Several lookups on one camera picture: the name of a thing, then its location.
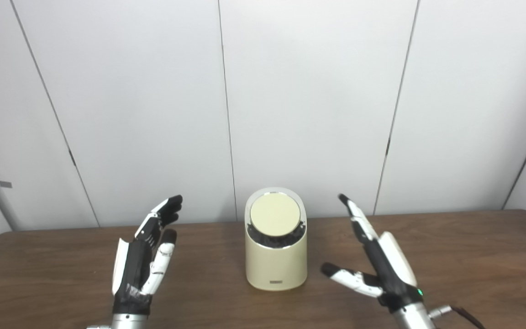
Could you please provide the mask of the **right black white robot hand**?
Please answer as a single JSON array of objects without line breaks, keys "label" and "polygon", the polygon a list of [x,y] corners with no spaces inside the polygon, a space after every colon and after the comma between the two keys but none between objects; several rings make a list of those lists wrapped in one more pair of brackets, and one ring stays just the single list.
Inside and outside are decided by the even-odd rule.
[{"label": "right black white robot hand", "polygon": [[417,279],[393,234],[384,231],[378,235],[353,200],[344,194],[339,194],[338,198],[348,210],[353,234],[363,246],[375,274],[353,271],[329,262],[320,266],[321,272],[357,293],[376,298],[389,313],[412,304],[423,304]]}]

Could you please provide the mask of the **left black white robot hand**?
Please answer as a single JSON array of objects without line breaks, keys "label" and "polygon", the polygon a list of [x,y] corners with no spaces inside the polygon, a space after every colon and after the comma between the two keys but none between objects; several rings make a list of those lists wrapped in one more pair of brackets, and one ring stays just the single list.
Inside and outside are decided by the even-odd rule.
[{"label": "left black white robot hand", "polygon": [[111,284],[114,315],[150,314],[177,243],[177,231],[167,225],[177,221],[182,203],[181,195],[163,200],[146,215],[130,242],[119,239]]}]

